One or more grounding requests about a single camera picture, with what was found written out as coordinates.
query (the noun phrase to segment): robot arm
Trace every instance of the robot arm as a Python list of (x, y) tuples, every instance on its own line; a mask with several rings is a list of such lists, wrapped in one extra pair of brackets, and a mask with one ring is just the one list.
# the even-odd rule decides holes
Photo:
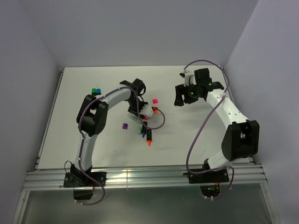
[[(102, 100), (95, 101), (92, 105), (90, 105), (87, 112), (82, 117), (83, 111), (86, 107), (96, 99), (96, 97), (92, 95), (87, 95), (85, 97), (77, 116), (77, 123), (79, 123), (80, 119), (82, 119), (81, 130), (84, 137), (81, 137), (81, 139), (84, 138), (85, 140), (81, 143), (83, 145), (79, 145), (76, 160), (71, 166), (71, 173), (73, 173), (74, 176), (79, 177), (80, 179), (84, 178), (81, 174), (81, 170), (79, 169), (78, 161), (80, 161), (82, 169), (85, 172), (88, 173), (91, 171), (95, 141), (106, 125), (108, 110), (122, 101), (128, 101), (128, 111), (137, 115), (137, 100), (131, 89), (126, 87), (133, 89), (137, 95), (140, 95), (141, 91), (145, 89), (143, 81), (139, 79), (136, 79), (133, 83), (123, 81), (120, 83), (120, 86), (116, 88), (115, 92), (107, 97), (104, 97)], [(138, 104), (141, 118), (150, 118), (153, 115), (153, 109), (147, 102), (138, 101)]]
[(219, 82), (212, 82), (208, 69), (194, 71), (194, 74), (180, 74), (185, 83), (176, 86), (175, 106), (191, 104), (203, 98), (213, 108), (224, 97), (223, 102), (216, 109), (217, 114), (225, 125), (221, 150), (207, 159), (209, 169), (226, 167), (240, 158), (247, 158), (257, 153), (259, 124), (244, 116), (229, 97), (223, 95), (223, 86)]

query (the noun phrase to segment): black mounting plate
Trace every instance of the black mounting plate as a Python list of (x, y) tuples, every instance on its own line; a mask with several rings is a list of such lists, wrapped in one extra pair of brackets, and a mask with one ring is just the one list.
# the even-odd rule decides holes
[[(90, 172), (88, 174), (93, 179), (97, 180), (103, 186), (106, 183), (106, 172)], [(64, 177), (64, 188), (79, 188), (79, 187), (93, 187), (93, 182), (82, 184), (82, 182), (71, 173), (66, 173)]]
[[(204, 171), (204, 169), (190, 169), (193, 172)], [(211, 171), (209, 173), (201, 174), (201, 175), (192, 175), (189, 173), (183, 173), (183, 175), (188, 175), (189, 183), (215, 183), (219, 182), (229, 182), (228, 172), (226, 169), (222, 169), (219, 171)]]

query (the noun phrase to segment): white table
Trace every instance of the white table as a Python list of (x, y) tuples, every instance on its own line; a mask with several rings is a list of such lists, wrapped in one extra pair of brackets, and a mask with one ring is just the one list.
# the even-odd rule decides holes
[[(212, 109), (203, 99), (191, 105), (174, 106), (175, 86), (184, 82), (179, 76), (183, 66), (89, 67), (65, 68), (42, 145), (38, 169), (63, 168), (66, 160), (76, 157), (79, 133), (76, 117), (87, 94), (99, 87), (107, 93), (119, 82), (141, 79), (147, 88), (144, 100), (157, 106), (166, 115), (165, 125), (152, 132), (149, 147), (146, 138), (136, 133), (140, 124), (128, 116), (128, 103), (121, 102), (109, 110), (104, 131), (98, 136), (93, 152), (93, 167), (134, 167), (183, 165), (189, 147), (203, 120)], [(225, 86), (223, 74), (214, 66), (190, 66), (193, 71), (209, 68), (213, 81)], [(158, 126), (162, 115), (155, 115), (149, 126)], [(122, 124), (128, 124), (128, 130)], [(215, 113), (193, 149), (190, 164), (202, 164), (221, 149), (225, 127)], [(249, 159), (238, 161), (249, 162)]]

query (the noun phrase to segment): wall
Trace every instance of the wall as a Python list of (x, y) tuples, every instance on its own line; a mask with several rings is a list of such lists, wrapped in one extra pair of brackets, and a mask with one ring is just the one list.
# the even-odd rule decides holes
[(227, 64), (236, 104), (260, 123), (256, 158), (288, 224), (299, 220), (298, 11), (298, 0), (260, 0)]
[(0, 223), (11, 223), (35, 165), (58, 68), (17, 0), (0, 3)]
[(258, 0), (20, 0), (63, 66), (225, 65)]

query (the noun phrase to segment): gray floor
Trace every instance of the gray floor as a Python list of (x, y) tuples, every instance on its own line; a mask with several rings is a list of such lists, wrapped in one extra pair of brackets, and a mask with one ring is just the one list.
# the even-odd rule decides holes
[(235, 185), (213, 202), (199, 186), (110, 189), (93, 206), (74, 203), (72, 191), (31, 192), (23, 224), (269, 224), (259, 184)]

